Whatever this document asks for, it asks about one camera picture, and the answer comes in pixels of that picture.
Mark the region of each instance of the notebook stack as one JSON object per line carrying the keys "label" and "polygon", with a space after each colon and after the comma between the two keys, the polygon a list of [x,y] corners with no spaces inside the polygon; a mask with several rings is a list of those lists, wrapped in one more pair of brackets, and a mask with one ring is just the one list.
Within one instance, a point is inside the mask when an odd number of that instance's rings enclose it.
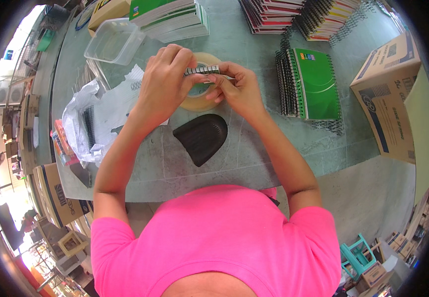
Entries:
{"label": "notebook stack", "polygon": [[164,43],[210,34],[208,15],[194,0],[132,0],[129,20]]}
{"label": "notebook stack", "polygon": [[282,34],[305,0],[238,0],[253,34]]}
{"label": "notebook stack", "polygon": [[294,23],[308,41],[330,41],[356,9],[360,0],[310,0]]}
{"label": "notebook stack", "polygon": [[276,58],[282,114],[306,120],[339,120],[341,109],[330,56],[288,49],[286,57]]}

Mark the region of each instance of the air conditioner unit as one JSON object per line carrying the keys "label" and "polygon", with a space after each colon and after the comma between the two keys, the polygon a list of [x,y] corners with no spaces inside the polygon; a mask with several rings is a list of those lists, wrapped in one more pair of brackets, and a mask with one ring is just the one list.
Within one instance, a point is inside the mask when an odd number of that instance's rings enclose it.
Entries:
{"label": "air conditioner unit", "polygon": [[0,80],[0,106],[6,104],[8,87],[9,87],[9,81],[8,80]]}
{"label": "air conditioner unit", "polygon": [[8,99],[9,105],[19,105],[21,103],[21,100],[23,99],[24,86],[25,86],[24,83],[19,83],[9,88],[9,92],[10,92],[9,99]]}

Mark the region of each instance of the tape roll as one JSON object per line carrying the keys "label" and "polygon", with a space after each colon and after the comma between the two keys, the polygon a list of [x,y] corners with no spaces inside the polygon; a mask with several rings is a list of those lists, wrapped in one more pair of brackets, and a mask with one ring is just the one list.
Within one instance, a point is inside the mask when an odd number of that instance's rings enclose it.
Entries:
{"label": "tape roll", "polygon": [[[211,65],[217,65],[221,62],[217,57],[207,53],[194,53],[196,61],[199,67],[206,67]],[[203,112],[210,110],[217,106],[219,103],[215,102],[215,98],[212,100],[206,100],[206,95],[216,89],[216,85],[196,84],[188,93],[188,96],[180,105],[182,108],[195,111]]]}

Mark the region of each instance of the clear plastic container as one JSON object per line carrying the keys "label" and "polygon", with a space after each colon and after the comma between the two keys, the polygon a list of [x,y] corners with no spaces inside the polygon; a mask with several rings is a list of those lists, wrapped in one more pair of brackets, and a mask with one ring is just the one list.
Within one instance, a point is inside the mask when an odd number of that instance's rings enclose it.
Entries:
{"label": "clear plastic container", "polygon": [[128,65],[145,34],[128,18],[106,20],[97,28],[84,56],[107,63]]}

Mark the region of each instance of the fingernail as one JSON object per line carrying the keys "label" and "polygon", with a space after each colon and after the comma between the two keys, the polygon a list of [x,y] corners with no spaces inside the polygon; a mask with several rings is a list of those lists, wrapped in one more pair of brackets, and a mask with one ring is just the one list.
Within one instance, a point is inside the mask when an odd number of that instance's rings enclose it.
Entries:
{"label": "fingernail", "polygon": [[210,74],[210,75],[208,75],[208,80],[212,83],[215,83],[216,82],[216,76]]}

